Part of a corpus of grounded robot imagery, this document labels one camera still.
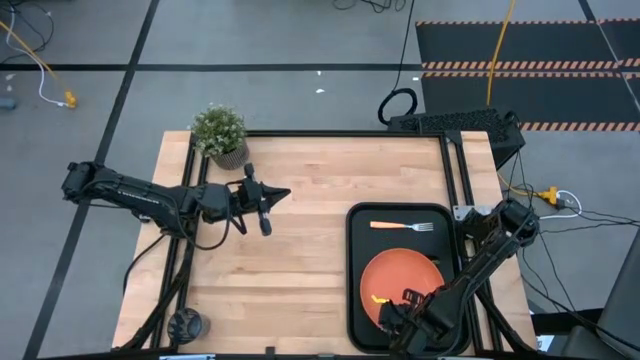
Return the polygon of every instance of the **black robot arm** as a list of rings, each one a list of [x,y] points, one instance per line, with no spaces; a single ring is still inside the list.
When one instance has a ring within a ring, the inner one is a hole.
[[[501,202],[486,216],[471,210],[460,225],[463,236],[482,240],[471,262],[452,281],[426,296],[406,289],[403,299],[407,303],[382,305],[379,324],[391,337],[392,353],[416,355],[425,348],[448,353],[460,336],[464,305],[506,259],[530,245],[538,234],[537,216],[514,200]],[[497,320],[514,350],[532,351],[495,306],[489,306],[487,313]]]
[[[134,216],[153,220],[161,232],[174,237],[191,237],[185,224],[198,214],[207,223],[231,221],[245,234],[242,215],[257,212],[263,235],[271,234],[268,213],[289,189],[272,188],[255,179],[253,166],[245,165],[245,178],[228,184],[164,187],[122,175],[95,162],[71,163],[69,174],[62,184],[65,200],[102,199],[130,209]],[[228,185],[237,184],[231,192]]]

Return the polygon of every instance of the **black tray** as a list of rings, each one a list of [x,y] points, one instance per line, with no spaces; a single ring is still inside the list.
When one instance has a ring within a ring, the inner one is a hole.
[[[431,222],[432,232],[371,229],[370,221],[406,224]],[[389,338],[367,316],[360,301],[360,278],[365,267],[380,252],[391,248],[418,251],[431,260],[450,281],[461,270],[460,257],[449,210],[438,204],[359,203],[347,214],[347,332],[358,350],[387,353]],[[451,354],[464,351],[470,343],[468,313],[465,312],[462,334]],[[429,352],[444,349],[425,349]]]

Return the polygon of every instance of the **green plant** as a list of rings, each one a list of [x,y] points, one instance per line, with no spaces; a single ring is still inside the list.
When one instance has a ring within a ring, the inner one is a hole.
[[[206,156],[219,156],[243,145],[247,134],[244,119],[227,106],[210,106],[196,115],[191,126],[196,148]]]

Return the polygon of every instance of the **wooden table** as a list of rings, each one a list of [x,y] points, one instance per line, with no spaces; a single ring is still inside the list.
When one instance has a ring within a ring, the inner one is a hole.
[[[153,181],[179,185],[188,132],[166,132]],[[502,199],[485,133],[463,133],[473,195],[478,205]],[[211,319],[209,334],[182,352],[359,354],[347,337],[345,216],[356,203],[432,202],[449,207],[440,145],[429,138],[249,138],[250,161],[260,181],[292,194],[271,212],[273,234],[263,237],[257,216],[249,233],[231,231],[215,251],[195,252],[187,306]],[[462,199],[455,150],[450,155]],[[191,184],[197,179],[197,164]],[[240,179],[242,171],[209,166],[209,182]],[[197,242],[213,244],[223,224],[198,228]],[[158,234],[142,225],[136,254]],[[168,241],[146,255],[130,275],[113,345],[126,342],[158,300]],[[495,303],[526,343],[535,335],[516,257],[491,277]],[[485,348],[491,347],[486,314],[478,304]],[[472,347],[465,353],[472,352]]]

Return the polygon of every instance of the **plant pot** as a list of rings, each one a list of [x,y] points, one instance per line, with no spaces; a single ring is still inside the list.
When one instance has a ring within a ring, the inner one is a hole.
[[[235,170],[242,167],[249,160],[249,147],[247,141],[242,141],[242,146],[230,153],[211,156],[213,161],[224,170]]]

